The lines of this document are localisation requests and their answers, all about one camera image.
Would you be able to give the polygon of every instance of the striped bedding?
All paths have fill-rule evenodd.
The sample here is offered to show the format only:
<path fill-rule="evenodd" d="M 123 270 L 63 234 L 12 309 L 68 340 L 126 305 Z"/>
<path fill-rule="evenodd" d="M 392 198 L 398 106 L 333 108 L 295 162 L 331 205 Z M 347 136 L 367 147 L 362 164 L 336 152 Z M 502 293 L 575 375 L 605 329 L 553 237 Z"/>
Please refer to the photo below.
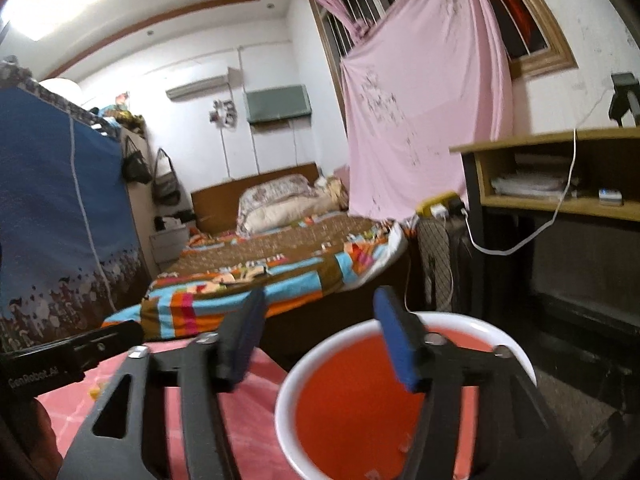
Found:
<path fill-rule="evenodd" d="M 147 340 L 169 340 L 215 330 L 256 286 L 275 316 L 354 283 L 383 258 L 389 222 L 328 213 L 250 238 L 195 237 L 178 262 L 160 274 L 140 304 L 109 316 L 104 325 L 135 320 Z M 266 272 L 249 282 L 249 269 Z M 221 275 L 237 283 L 216 287 Z"/>

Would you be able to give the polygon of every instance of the wooden headboard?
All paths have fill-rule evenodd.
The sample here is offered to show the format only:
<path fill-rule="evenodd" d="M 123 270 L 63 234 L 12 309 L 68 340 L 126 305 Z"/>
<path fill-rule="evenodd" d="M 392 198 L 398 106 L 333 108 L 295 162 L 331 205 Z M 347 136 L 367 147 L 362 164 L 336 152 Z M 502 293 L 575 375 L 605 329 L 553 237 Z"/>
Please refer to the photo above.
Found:
<path fill-rule="evenodd" d="M 193 202 L 193 211 L 198 219 L 199 229 L 212 235 L 235 229 L 238 202 L 246 189 L 274 178 L 296 173 L 306 176 L 312 185 L 319 176 L 318 167 L 312 162 L 311 164 L 231 180 L 224 184 L 194 191 L 191 193 L 191 201 Z"/>

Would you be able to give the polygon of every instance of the floral pillow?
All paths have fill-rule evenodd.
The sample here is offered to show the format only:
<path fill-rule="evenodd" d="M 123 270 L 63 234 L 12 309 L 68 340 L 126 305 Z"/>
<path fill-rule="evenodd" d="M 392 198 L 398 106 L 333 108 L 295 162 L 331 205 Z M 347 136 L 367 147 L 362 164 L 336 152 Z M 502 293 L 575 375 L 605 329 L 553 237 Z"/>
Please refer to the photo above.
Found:
<path fill-rule="evenodd" d="M 300 174 L 292 174 L 250 187 L 240 197 L 238 205 L 238 234 L 248 236 L 244 227 L 247 215 L 259 207 L 275 204 L 292 196 L 318 196 L 309 181 Z"/>

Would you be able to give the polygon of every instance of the nightstand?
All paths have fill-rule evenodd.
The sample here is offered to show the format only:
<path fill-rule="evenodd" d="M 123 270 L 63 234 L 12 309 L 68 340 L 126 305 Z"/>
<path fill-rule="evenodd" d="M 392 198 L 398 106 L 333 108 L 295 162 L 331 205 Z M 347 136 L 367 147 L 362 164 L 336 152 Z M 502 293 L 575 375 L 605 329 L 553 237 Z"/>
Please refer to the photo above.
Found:
<path fill-rule="evenodd" d="M 164 272 L 173 264 L 189 242 L 189 228 L 186 225 L 158 231 L 149 236 L 154 260 Z"/>

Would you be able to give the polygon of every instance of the desk leg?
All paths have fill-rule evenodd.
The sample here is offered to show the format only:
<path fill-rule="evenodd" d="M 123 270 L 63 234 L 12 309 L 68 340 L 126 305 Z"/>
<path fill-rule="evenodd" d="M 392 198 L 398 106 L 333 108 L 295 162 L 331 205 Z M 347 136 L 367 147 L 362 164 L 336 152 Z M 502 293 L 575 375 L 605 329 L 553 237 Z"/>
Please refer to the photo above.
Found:
<path fill-rule="evenodd" d="M 480 204 L 480 188 L 478 186 L 478 171 L 476 170 L 476 156 L 473 153 L 462 155 L 462 165 L 465 170 L 466 196 L 469 208 L 469 227 L 474 241 L 481 247 L 484 244 L 484 212 Z M 485 309 L 485 262 L 486 256 L 480 251 L 474 251 L 472 257 L 471 306 L 469 314 L 482 319 Z"/>

